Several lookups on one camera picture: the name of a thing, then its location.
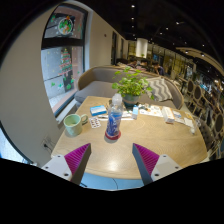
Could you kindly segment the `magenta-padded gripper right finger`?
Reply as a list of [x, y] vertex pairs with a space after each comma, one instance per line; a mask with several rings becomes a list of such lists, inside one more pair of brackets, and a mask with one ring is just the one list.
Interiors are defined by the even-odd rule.
[[133, 144], [132, 153], [144, 185], [150, 184], [182, 169], [182, 167], [167, 154], [158, 155], [136, 143]]

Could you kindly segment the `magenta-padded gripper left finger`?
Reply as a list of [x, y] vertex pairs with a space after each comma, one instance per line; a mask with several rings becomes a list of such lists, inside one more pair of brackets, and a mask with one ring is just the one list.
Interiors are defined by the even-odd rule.
[[79, 185], [91, 155], [91, 144], [87, 143], [66, 155], [56, 155], [42, 169]]

